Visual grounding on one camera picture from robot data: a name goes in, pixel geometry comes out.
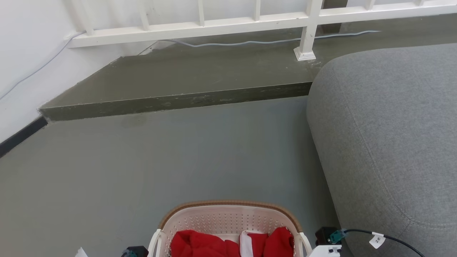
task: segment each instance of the laundry basket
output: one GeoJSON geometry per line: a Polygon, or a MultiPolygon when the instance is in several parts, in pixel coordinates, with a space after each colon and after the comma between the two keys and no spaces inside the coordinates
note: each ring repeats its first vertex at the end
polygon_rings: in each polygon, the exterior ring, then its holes
{"type": "Polygon", "coordinates": [[[232,200],[185,203],[171,210],[161,221],[149,244],[148,257],[170,257],[171,240],[181,230],[195,230],[238,242],[244,230],[271,234],[278,227],[287,227],[292,233],[294,256],[311,253],[311,245],[297,219],[277,205],[232,200]]]}

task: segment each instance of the gray sofa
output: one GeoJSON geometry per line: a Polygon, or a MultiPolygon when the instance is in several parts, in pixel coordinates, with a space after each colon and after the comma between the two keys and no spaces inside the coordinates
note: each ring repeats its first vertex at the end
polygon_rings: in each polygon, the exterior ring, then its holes
{"type": "MultiPolygon", "coordinates": [[[[307,116],[343,228],[457,256],[457,44],[336,58],[314,80],[307,116]]],[[[418,256],[371,238],[346,242],[356,257],[418,256]]]]}

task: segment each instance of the railing post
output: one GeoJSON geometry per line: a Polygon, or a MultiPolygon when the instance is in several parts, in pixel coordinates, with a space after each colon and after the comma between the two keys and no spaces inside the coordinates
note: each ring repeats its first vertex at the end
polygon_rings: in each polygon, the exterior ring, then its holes
{"type": "Polygon", "coordinates": [[[94,27],[92,26],[92,22],[90,21],[89,14],[88,14],[88,6],[85,0],[73,0],[73,6],[78,15],[79,19],[81,20],[84,29],[88,36],[92,36],[94,34],[94,27]]]}
{"type": "Polygon", "coordinates": [[[260,0],[255,0],[254,21],[260,21],[260,0]]]}
{"type": "Polygon", "coordinates": [[[366,1],[367,2],[365,4],[365,9],[367,9],[368,11],[373,10],[375,0],[366,0],[366,1]]]}
{"type": "Polygon", "coordinates": [[[319,19],[322,0],[309,0],[306,6],[306,15],[308,15],[308,25],[302,30],[302,39],[300,46],[294,49],[295,56],[299,61],[314,60],[316,56],[313,53],[314,37],[319,19]]]}
{"type": "Polygon", "coordinates": [[[144,0],[137,0],[138,11],[141,17],[141,23],[143,24],[143,29],[149,30],[149,21],[148,16],[146,15],[146,9],[144,8],[144,0]]]}
{"type": "Polygon", "coordinates": [[[200,19],[200,26],[205,26],[205,15],[203,14],[203,0],[198,1],[198,17],[200,19]]]}

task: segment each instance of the red cloth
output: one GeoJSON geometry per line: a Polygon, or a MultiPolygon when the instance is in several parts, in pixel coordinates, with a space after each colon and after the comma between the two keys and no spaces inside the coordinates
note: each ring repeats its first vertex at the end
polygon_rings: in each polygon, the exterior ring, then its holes
{"type": "Polygon", "coordinates": [[[237,243],[193,230],[177,232],[170,250],[172,257],[240,257],[237,243]]]}
{"type": "Polygon", "coordinates": [[[253,257],[262,257],[263,250],[265,248],[265,243],[268,238],[268,234],[248,234],[252,239],[252,256],[253,257]]]}
{"type": "Polygon", "coordinates": [[[275,229],[266,239],[263,257],[293,257],[293,236],[286,227],[275,229]]]}
{"type": "Polygon", "coordinates": [[[171,257],[293,257],[293,236],[286,227],[268,234],[243,231],[240,245],[217,236],[184,230],[171,241],[171,257]]]}

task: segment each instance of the gray cable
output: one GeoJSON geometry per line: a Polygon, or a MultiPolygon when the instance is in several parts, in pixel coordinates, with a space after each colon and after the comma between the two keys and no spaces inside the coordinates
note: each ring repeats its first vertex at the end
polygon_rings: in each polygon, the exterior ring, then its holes
{"type": "MultiPolygon", "coordinates": [[[[361,35],[361,34],[365,34],[365,33],[372,33],[372,32],[380,32],[380,31],[377,31],[377,30],[367,30],[367,31],[362,31],[362,32],[359,32],[359,33],[347,33],[347,34],[332,34],[332,35],[326,35],[326,36],[319,36],[319,37],[315,37],[315,38],[327,38],[327,37],[345,37],[345,36],[358,36],[358,35],[361,35]]],[[[32,72],[31,74],[29,74],[28,76],[26,76],[25,78],[19,80],[18,82],[12,84],[12,86],[10,86],[10,88],[8,88],[6,90],[6,93],[3,94],[1,97],[0,97],[0,101],[7,95],[9,94],[18,84],[20,84],[21,82],[23,82],[24,80],[30,78],[32,75],[34,75],[35,73],[39,72],[41,69],[43,69],[46,65],[48,65],[52,60],[54,60],[66,47],[67,45],[70,43],[70,41],[85,33],[85,31],[82,31],[82,32],[79,32],[79,33],[76,33],[75,35],[71,36],[66,42],[65,42],[65,45],[59,50],[59,52],[54,55],[51,59],[49,59],[44,65],[42,65],[40,68],[38,68],[36,71],[32,72]]],[[[253,44],[275,44],[275,43],[283,43],[283,42],[290,42],[290,41],[297,41],[297,40],[300,40],[300,38],[294,38],[294,39],[286,39],[286,40],[278,40],[278,41],[271,41],[271,42],[262,42],[262,41],[246,41],[246,42],[242,42],[242,43],[233,43],[233,44],[221,44],[221,43],[208,43],[208,44],[201,44],[201,45],[192,45],[192,44],[189,44],[189,43],[186,43],[186,42],[182,42],[182,41],[179,41],[179,40],[174,40],[174,39],[163,39],[161,41],[169,41],[169,42],[174,42],[174,43],[179,43],[179,44],[183,44],[183,45],[186,45],[186,46],[190,46],[190,47],[202,47],[202,46],[239,46],[239,45],[245,45],[245,44],[250,44],[250,43],[253,43],[253,44]]]]}
{"type": "Polygon", "coordinates": [[[78,33],[76,33],[75,35],[71,36],[69,39],[67,39],[67,41],[65,41],[64,46],[59,50],[59,52],[57,52],[57,54],[55,54],[55,55],[54,55],[51,59],[49,59],[45,64],[43,64],[40,68],[38,68],[36,71],[32,72],[31,74],[29,74],[29,75],[26,76],[25,78],[23,78],[23,79],[21,79],[20,81],[18,81],[18,82],[16,82],[16,83],[12,84],[12,86],[10,86],[10,88],[8,88],[8,89],[6,90],[6,93],[3,94],[3,95],[0,97],[0,101],[1,101],[6,95],[8,95],[17,85],[19,85],[19,84],[20,84],[21,82],[23,82],[24,80],[30,78],[32,75],[34,75],[35,73],[39,72],[39,71],[40,71],[41,69],[43,69],[46,65],[48,65],[52,60],[54,60],[54,59],[55,59],[55,58],[65,49],[65,47],[67,47],[68,43],[70,43],[70,41],[71,41],[73,38],[75,38],[75,37],[77,37],[77,36],[79,36],[79,35],[81,35],[81,34],[83,34],[83,33],[85,33],[85,31],[78,32],[78,33]]]}
{"type": "MultiPolygon", "coordinates": [[[[362,31],[359,33],[347,33],[347,34],[332,34],[332,35],[325,35],[325,36],[318,36],[315,37],[316,39],[318,38],[327,38],[327,37],[346,37],[346,36],[358,36],[362,35],[365,33],[372,33],[372,32],[380,32],[378,30],[367,30],[367,31],[362,31]]],[[[180,40],[175,40],[175,39],[162,39],[161,41],[168,41],[168,42],[174,42],[178,44],[183,44],[186,46],[190,47],[202,47],[202,46],[239,46],[239,45],[246,45],[246,44],[275,44],[275,43],[283,43],[283,42],[290,42],[290,41],[297,41],[300,40],[301,38],[293,38],[293,39],[286,39],[286,40],[278,40],[278,41],[270,41],[270,42],[262,42],[262,41],[246,41],[242,43],[232,43],[232,44],[222,44],[222,43],[207,43],[207,44],[201,44],[201,45],[192,45],[180,40]]]]}

